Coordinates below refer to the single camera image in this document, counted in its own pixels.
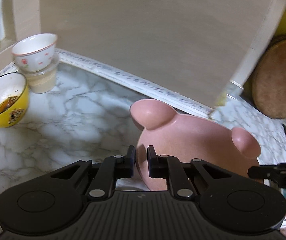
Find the pink bear-shaped plate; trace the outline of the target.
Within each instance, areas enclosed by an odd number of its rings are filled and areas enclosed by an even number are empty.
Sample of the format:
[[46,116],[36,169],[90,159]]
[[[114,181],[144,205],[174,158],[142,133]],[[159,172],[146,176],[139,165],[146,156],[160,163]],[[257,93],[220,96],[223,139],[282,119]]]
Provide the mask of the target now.
[[166,190],[166,181],[150,178],[147,148],[157,155],[172,155],[182,163],[203,159],[236,174],[247,176],[258,166],[258,141],[241,127],[226,128],[213,121],[180,114],[170,105],[154,99],[138,100],[130,107],[133,123],[141,130],[137,143],[136,167],[151,191]]

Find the white oval deep plate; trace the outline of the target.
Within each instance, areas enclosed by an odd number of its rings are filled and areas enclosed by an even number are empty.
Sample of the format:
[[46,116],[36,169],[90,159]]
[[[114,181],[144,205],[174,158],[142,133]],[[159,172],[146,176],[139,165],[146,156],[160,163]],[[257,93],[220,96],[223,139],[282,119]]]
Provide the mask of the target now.
[[115,190],[117,191],[150,191],[143,181],[138,179],[118,179]]

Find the round wooden cutting board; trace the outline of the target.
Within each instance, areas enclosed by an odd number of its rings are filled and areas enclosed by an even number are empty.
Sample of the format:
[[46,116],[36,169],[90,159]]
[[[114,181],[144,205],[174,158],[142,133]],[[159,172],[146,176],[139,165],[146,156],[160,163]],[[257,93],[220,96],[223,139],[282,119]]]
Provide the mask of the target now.
[[274,38],[260,58],[251,92],[261,113],[272,119],[286,118],[286,35]]

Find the clear plastic container with grains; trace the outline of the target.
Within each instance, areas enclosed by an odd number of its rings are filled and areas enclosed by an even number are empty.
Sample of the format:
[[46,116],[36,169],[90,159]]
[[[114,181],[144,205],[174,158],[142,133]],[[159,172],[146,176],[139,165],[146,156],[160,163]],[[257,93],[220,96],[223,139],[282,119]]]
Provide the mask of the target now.
[[46,93],[55,86],[59,61],[59,55],[55,53],[51,63],[44,69],[37,72],[24,72],[22,70],[22,74],[27,78],[29,88],[33,93]]

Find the yellow ceramic bowl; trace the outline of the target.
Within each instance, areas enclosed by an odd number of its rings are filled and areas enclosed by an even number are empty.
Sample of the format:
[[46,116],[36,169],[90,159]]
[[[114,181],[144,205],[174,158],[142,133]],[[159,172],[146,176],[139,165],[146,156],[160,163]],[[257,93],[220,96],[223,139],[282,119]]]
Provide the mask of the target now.
[[21,73],[0,76],[0,128],[17,124],[29,106],[26,77]]

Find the white bowl with pink flowers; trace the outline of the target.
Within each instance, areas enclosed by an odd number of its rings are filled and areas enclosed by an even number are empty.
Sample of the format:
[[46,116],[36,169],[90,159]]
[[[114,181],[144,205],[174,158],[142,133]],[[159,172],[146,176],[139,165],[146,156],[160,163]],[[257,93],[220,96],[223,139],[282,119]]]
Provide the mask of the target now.
[[46,68],[55,54],[58,37],[42,33],[27,37],[12,48],[16,65],[25,72],[37,72]]

